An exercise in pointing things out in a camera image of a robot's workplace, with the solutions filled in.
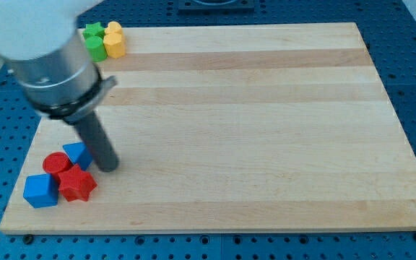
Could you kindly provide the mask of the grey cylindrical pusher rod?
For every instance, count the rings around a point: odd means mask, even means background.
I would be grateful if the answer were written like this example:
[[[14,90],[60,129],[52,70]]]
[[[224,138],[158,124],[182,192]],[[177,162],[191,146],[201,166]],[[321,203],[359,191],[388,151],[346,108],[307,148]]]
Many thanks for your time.
[[[74,129],[102,172],[109,173],[118,168],[118,155],[94,111],[79,119]]]

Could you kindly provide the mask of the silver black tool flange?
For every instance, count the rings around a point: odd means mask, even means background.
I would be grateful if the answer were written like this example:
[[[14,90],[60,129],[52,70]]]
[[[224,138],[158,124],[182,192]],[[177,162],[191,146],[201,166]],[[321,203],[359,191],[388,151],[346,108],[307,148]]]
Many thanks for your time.
[[[106,94],[117,85],[115,76],[99,79],[92,88],[78,99],[63,105],[34,104],[39,114],[53,120],[63,120],[72,124],[92,112],[105,98]]]

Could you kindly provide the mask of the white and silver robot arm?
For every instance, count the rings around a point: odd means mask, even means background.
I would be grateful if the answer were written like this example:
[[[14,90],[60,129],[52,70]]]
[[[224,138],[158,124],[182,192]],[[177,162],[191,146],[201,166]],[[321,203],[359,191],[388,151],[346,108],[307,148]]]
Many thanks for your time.
[[[103,78],[78,31],[77,18],[94,0],[0,1],[0,57],[41,115],[73,126],[103,172],[118,155],[95,108],[114,87]]]

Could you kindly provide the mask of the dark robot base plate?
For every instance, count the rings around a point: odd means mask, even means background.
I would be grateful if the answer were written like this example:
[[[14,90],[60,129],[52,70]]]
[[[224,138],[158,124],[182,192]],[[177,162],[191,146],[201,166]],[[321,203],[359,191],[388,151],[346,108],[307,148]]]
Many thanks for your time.
[[[256,0],[177,0],[180,12],[251,11]]]

